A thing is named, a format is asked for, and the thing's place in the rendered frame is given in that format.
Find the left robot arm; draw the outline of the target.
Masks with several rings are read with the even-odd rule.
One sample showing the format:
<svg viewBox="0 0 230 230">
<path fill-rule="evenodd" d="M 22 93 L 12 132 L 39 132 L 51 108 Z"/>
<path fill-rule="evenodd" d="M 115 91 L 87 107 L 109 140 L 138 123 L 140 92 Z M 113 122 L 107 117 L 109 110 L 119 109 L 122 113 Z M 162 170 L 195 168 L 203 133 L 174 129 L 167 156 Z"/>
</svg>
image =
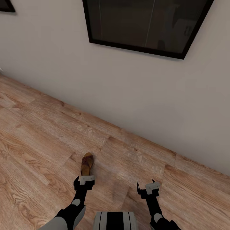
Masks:
<svg viewBox="0 0 230 230">
<path fill-rule="evenodd" d="M 84 205 L 87 190 L 92 190 L 95 185 L 95 176 L 79 176 L 73 182 L 76 190 L 72 203 L 65 209 L 61 209 L 56 217 L 37 230 L 74 230 L 85 214 Z"/>
</svg>

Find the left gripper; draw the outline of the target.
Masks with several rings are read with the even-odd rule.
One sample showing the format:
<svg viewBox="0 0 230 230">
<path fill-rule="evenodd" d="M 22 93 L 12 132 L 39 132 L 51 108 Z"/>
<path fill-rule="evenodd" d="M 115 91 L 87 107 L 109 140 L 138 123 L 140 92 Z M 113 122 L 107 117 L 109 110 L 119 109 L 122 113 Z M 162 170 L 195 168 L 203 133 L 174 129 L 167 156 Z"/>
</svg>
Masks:
<svg viewBox="0 0 230 230">
<path fill-rule="evenodd" d="M 92 190 L 92 185 L 95 185 L 95 180 L 86 181 L 85 185 L 80 185 L 80 181 L 78 181 L 78 179 L 79 179 L 79 176 L 73 182 L 74 189 L 76 190 L 76 192 L 78 192 L 79 190 L 83 190 L 85 193 L 87 193 L 87 190 Z"/>
</svg>

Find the sandal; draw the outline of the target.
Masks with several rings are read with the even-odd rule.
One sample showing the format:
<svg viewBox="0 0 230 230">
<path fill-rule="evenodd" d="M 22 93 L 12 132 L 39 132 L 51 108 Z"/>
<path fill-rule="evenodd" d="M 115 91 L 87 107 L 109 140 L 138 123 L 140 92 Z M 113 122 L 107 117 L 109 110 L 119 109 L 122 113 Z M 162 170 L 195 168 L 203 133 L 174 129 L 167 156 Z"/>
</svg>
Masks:
<svg viewBox="0 0 230 230">
<path fill-rule="evenodd" d="M 90 176 L 90 171 L 93 165 L 93 156 L 91 153 L 86 153 L 85 156 L 82 158 L 81 163 L 81 176 Z"/>
</svg>

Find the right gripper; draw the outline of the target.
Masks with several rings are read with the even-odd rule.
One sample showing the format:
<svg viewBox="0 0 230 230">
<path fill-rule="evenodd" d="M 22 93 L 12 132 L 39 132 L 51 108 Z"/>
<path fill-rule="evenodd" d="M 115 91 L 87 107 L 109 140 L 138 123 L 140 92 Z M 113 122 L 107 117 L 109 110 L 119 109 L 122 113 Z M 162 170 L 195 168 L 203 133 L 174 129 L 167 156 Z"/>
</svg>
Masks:
<svg viewBox="0 0 230 230">
<path fill-rule="evenodd" d="M 152 179 L 153 180 L 153 179 Z M 153 183 L 154 183 L 155 181 L 153 180 Z M 144 189 L 144 190 L 141 190 L 140 188 L 138 188 L 138 183 L 137 183 L 137 192 L 138 192 L 138 194 L 140 194 L 141 195 L 141 199 L 146 199 L 146 201 L 147 201 L 147 205 L 149 204 L 149 202 L 151 202 L 151 201 L 156 201 L 156 202 L 158 202 L 157 201 L 157 196 L 159 196 L 159 193 L 158 193 L 158 189 L 153 189 L 152 190 L 152 194 L 150 194 L 150 195 L 148 195 L 147 194 L 147 191 L 146 191 L 146 189 Z"/>
</svg>

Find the robot trunk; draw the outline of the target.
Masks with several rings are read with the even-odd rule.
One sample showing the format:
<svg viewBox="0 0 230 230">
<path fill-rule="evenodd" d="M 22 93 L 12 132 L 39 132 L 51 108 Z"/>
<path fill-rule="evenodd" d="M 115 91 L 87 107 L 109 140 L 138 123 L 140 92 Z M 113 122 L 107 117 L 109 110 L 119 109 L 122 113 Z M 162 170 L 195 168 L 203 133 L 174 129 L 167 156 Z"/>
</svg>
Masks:
<svg viewBox="0 0 230 230">
<path fill-rule="evenodd" d="M 138 230 L 133 212 L 97 212 L 92 230 Z"/>
</svg>

